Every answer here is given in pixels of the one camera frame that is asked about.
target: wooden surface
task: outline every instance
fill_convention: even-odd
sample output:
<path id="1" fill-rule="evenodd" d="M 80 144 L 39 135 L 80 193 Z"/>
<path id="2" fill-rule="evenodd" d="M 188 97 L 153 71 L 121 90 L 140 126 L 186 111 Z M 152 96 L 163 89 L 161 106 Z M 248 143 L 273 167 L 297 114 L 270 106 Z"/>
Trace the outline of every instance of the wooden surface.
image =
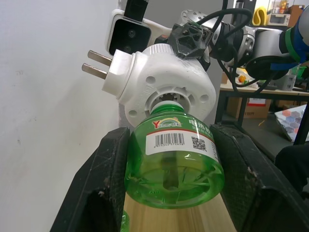
<path id="1" fill-rule="evenodd" d="M 130 232 L 236 232 L 221 195 L 188 209 L 155 209 L 126 195 Z"/>
<path id="2" fill-rule="evenodd" d="M 232 87 L 232 83 L 228 80 L 226 84 L 221 84 L 220 85 L 220 90 L 225 90 L 225 91 L 234 91 Z M 243 88 L 238 88 L 240 92 L 255 92 L 257 91 L 256 88 L 252 87 L 243 87 Z M 262 93 L 270 93 L 270 94 L 285 94 L 285 95 L 299 95 L 299 96 L 309 96 L 309 93 L 306 92 L 298 92 L 298 91 L 284 91 L 284 90 L 267 90 L 264 89 Z"/>

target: electrical plug prong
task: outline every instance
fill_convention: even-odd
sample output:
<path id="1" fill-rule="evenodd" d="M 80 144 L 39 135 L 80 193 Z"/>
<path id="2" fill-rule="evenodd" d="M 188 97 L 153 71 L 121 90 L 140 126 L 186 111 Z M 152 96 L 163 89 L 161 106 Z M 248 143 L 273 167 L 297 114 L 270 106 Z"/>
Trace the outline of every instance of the electrical plug prong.
<path id="1" fill-rule="evenodd" d="M 91 50 L 88 52 L 88 57 L 107 66 L 110 66 L 112 63 L 112 59 Z"/>
<path id="2" fill-rule="evenodd" d="M 92 74 L 92 75 L 97 76 L 99 78 L 102 78 L 104 80 L 105 80 L 106 75 L 107 75 L 107 72 L 102 71 L 102 70 L 100 70 L 100 69 L 98 69 L 96 67 L 93 67 L 93 66 L 91 66 L 89 64 L 86 64 L 86 63 L 84 63 L 82 65 L 82 70 L 84 72 L 86 72 L 86 73 Z"/>

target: bottle neck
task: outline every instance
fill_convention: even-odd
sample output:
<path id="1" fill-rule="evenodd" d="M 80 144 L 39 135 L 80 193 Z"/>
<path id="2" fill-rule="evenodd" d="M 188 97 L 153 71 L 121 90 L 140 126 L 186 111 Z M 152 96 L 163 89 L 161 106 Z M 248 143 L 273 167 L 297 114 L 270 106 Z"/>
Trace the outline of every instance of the bottle neck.
<path id="1" fill-rule="evenodd" d="M 150 115 L 154 115 L 157 113 L 167 112 L 167 111 L 174 111 L 174 112 L 184 112 L 184 109 L 181 106 L 174 105 L 174 104 L 165 104 L 155 108 Z"/>

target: barcode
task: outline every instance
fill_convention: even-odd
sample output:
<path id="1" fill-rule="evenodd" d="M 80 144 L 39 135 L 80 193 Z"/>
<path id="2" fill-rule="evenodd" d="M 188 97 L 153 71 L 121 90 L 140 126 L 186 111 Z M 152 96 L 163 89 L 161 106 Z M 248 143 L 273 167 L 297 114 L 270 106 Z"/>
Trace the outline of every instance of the barcode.
<path id="1" fill-rule="evenodd" d="M 166 133 L 155 136 L 155 147 L 167 145 L 184 145 L 182 133 Z"/>
<path id="2" fill-rule="evenodd" d="M 193 136 L 191 137 L 191 139 L 192 139 L 193 148 L 207 152 L 205 141 L 203 139 L 198 139 L 198 138 L 193 137 Z"/>

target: qr code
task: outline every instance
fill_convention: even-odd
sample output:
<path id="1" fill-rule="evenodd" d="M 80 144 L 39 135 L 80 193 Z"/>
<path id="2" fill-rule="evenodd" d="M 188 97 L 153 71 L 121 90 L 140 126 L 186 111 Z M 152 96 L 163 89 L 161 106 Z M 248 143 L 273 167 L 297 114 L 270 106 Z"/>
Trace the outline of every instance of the qr code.
<path id="1" fill-rule="evenodd" d="M 203 139 L 198 139 L 196 137 L 191 137 L 191 139 L 192 139 L 193 148 L 207 152 L 205 141 Z"/>

